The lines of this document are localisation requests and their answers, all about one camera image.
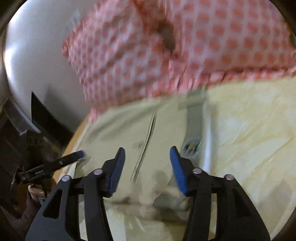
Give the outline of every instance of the red polka dot fabric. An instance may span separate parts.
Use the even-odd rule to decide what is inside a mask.
[[[173,26],[175,48],[160,24]],[[296,74],[295,48],[269,0],[100,0],[63,43],[91,119],[111,106],[222,81]]]
[[[129,0],[97,3],[64,42],[63,53],[95,116],[170,88],[170,52],[159,34],[145,33],[142,16]]]
[[[226,79],[231,79],[231,72],[252,78],[260,70],[277,76],[294,64],[291,31],[268,0],[160,0],[159,4],[174,26],[176,48],[170,70],[182,72],[185,79],[213,84],[227,74]]]

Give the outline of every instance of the khaki fabric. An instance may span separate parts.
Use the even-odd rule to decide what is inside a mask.
[[[198,166],[204,101],[205,96],[196,91],[110,109],[84,138],[81,149],[89,157],[77,165],[75,177],[101,168],[123,147],[126,161],[106,207],[150,219],[186,220],[189,199],[177,187],[169,151],[175,145]],[[186,145],[195,146],[194,151],[186,153]]]
[[[228,83],[207,91],[207,99],[213,136],[210,174],[234,175],[272,240],[296,204],[296,78]],[[80,202],[79,207],[84,210],[84,203]],[[114,240],[182,240],[185,225],[144,220],[116,208],[113,204],[107,210]],[[217,221],[215,198],[211,217],[210,239],[215,237]],[[87,240],[83,216],[80,232]]]

